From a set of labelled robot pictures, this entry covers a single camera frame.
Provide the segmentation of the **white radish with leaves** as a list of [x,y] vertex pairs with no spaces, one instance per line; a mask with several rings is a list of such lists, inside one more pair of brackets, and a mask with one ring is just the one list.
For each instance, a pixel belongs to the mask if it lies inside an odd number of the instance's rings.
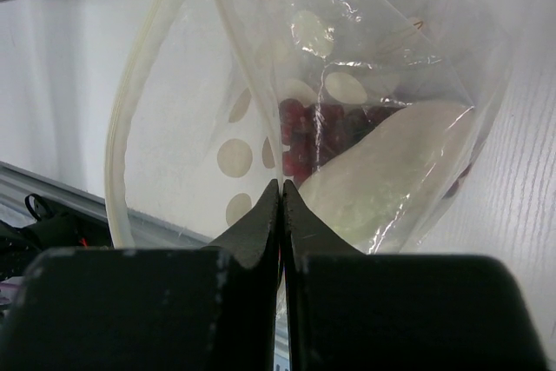
[[300,187],[308,208],[365,254],[397,252],[465,168],[477,129],[461,103],[414,103]]

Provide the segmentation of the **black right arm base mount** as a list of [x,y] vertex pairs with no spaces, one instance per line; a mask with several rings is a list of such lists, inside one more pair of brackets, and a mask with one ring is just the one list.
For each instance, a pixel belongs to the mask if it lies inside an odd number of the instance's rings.
[[1,222],[1,280],[23,275],[50,248],[112,248],[108,223],[37,194],[24,204],[33,223],[16,227]]

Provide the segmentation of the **purple grape bunch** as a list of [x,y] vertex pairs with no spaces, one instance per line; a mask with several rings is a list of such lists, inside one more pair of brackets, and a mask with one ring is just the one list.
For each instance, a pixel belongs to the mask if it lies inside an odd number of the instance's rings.
[[328,103],[305,106],[295,99],[283,101],[280,116],[281,139],[286,147],[284,175],[292,178],[299,190],[327,162],[352,148],[407,106],[393,103],[358,107]]

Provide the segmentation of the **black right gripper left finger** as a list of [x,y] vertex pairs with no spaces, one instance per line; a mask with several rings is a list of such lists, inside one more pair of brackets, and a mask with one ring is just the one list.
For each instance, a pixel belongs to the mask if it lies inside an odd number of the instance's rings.
[[269,370],[279,185],[199,249],[43,252],[1,327],[4,370]]

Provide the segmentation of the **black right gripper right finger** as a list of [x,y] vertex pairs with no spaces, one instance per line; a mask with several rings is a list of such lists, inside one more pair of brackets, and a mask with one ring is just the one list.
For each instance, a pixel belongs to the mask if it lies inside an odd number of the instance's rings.
[[517,282],[482,255],[364,255],[292,182],[281,257],[293,370],[545,370]]

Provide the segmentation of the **clear zip top bag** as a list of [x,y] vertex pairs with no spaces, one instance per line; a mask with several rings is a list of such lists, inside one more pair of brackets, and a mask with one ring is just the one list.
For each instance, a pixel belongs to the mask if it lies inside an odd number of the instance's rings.
[[112,240],[140,248],[135,211],[211,240],[284,175],[280,105],[432,100],[475,111],[465,168],[486,140],[511,69],[512,0],[155,0],[109,128]]

